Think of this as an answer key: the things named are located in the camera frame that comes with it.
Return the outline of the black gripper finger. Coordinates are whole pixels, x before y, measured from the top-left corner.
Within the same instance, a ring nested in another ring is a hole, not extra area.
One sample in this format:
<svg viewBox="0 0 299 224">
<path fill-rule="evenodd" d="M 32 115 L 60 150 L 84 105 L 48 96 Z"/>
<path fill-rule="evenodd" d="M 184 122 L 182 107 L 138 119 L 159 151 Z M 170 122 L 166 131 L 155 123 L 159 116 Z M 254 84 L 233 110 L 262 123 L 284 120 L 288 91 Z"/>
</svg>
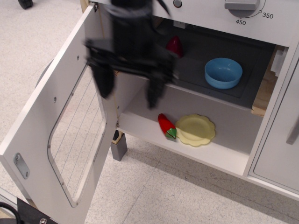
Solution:
<svg viewBox="0 0 299 224">
<path fill-rule="evenodd" d="M 114 89 L 115 72 L 109 64 L 91 64 L 93 78 L 102 98 L 109 98 Z"/>
<path fill-rule="evenodd" d="M 156 107 L 158 100 L 164 93 L 165 84 L 166 80 L 163 78 L 154 78 L 149 80 L 149 85 L 147 88 L 147 101 L 149 109 Z"/>
</svg>

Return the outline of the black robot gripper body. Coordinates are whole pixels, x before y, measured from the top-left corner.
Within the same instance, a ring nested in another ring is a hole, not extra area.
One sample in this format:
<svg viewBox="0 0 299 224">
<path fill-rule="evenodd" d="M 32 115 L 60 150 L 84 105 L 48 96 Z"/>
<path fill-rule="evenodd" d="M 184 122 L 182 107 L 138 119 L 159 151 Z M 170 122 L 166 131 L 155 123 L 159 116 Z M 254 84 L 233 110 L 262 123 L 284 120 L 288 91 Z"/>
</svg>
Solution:
<svg viewBox="0 0 299 224">
<path fill-rule="evenodd" d="M 108 9 L 107 14 L 111 38 L 86 40 L 88 64 L 171 82 L 176 57 L 156 44 L 152 9 Z"/>
</svg>

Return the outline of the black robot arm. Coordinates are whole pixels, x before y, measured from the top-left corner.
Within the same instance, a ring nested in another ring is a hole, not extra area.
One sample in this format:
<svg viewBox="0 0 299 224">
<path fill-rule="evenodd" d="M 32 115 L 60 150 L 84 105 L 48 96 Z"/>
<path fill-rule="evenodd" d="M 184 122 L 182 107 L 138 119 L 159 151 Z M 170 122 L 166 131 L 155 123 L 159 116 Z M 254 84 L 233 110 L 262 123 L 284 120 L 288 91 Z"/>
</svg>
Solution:
<svg viewBox="0 0 299 224">
<path fill-rule="evenodd" d="M 88 64 L 103 98 L 114 88 L 114 71 L 146 77 L 148 107 L 154 108 L 172 82 L 176 55 L 155 41 L 151 0 L 113 0 L 106 6 L 112 26 L 107 41 L 88 39 Z"/>
</svg>

